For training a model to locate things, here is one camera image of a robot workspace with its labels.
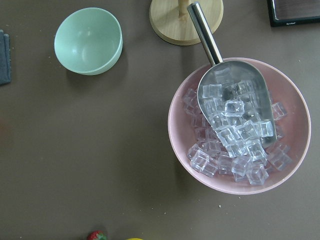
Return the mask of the dark glass tray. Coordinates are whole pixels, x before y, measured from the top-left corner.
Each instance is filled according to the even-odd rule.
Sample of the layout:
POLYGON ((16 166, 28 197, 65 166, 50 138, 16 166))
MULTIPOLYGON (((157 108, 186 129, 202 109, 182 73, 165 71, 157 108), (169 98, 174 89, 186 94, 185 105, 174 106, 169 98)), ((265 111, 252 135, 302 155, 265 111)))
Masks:
POLYGON ((267 0, 271 27, 320 22, 320 0, 267 0))

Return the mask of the grey folded cloth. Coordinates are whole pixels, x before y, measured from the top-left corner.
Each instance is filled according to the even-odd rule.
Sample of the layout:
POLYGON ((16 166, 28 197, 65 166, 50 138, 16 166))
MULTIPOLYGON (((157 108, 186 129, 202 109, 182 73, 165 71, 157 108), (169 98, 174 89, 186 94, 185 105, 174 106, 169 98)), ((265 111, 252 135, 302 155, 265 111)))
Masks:
POLYGON ((12 81, 10 36, 0 30, 0 84, 6 85, 12 81))

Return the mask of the wooden cup stand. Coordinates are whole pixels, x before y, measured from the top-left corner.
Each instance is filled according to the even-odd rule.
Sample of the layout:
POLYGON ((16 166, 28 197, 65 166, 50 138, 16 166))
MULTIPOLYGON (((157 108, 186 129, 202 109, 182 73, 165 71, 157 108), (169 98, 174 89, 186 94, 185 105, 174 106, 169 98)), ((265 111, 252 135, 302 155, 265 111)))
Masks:
MULTIPOLYGON (((221 24, 224 14, 222 0, 199 0, 209 28, 214 33, 221 24)), ((152 0, 149 19, 155 33, 164 41, 190 46, 200 42, 187 7, 193 0, 152 0)))

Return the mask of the pink bowl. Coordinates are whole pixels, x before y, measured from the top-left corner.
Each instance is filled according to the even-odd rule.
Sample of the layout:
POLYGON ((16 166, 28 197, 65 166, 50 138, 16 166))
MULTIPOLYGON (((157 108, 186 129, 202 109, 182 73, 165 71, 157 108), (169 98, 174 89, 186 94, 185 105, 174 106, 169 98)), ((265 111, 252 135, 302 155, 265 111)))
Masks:
POLYGON ((287 154, 292 163, 282 171, 272 172, 263 185, 235 182, 231 175, 210 178, 192 169, 187 151, 196 143, 196 137, 191 117, 184 111, 182 97, 188 89, 195 89, 198 86, 201 77, 210 68, 208 63, 193 71, 177 89, 168 112, 168 135, 177 159, 196 180, 223 193, 254 195, 278 187, 298 170, 307 155, 311 140, 311 117, 303 95, 284 73, 259 60, 244 57, 241 60, 252 64, 262 73, 273 100, 282 103, 287 111, 287 115, 279 121, 279 125, 284 133, 282 142, 290 147, 287 154))

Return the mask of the green bowl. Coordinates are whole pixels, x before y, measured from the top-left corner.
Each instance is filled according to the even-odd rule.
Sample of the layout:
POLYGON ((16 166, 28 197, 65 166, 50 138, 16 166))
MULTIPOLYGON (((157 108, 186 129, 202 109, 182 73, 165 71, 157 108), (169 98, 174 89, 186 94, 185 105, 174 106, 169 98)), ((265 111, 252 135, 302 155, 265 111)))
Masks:
POLYGON ((119 60, 122 29, 109 11, 88 7, 69 15, 54 38, 57 60, 67 70, 87 76, 102 74, 119 60))

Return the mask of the red strawberry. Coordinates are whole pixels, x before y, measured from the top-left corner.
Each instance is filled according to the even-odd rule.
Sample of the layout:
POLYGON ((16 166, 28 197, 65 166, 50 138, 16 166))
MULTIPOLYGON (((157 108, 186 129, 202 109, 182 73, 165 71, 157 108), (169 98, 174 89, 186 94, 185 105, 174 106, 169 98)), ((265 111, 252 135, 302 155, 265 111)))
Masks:
POLYGON ((87 237, 86 240, 107 240, 107 235, 100 230, 96 230, 91 232, 87 237))

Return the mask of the steel ice scoop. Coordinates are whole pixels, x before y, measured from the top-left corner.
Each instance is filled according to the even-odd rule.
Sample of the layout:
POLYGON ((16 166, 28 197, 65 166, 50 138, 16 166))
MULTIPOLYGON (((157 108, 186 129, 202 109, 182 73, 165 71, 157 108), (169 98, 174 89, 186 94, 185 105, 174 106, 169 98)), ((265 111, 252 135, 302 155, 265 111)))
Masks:
POLYGON ((253 141, 263 148, 277 140, 272 104, 261 72, 245 61, 224 61, 198 2, 187 8, 211 68, 197 87, 201 112, 223 146, 253 141))

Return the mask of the whole yellow lemon lower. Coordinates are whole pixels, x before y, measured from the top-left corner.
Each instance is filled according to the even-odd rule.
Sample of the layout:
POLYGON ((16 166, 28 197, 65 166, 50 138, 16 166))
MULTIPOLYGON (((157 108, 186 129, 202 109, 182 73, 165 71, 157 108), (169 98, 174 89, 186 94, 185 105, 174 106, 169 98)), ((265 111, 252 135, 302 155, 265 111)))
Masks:
POLYGON ((125 240, 143 240, 143 239, 138 237, 132 237, 132 238, 127 238, 125 240))

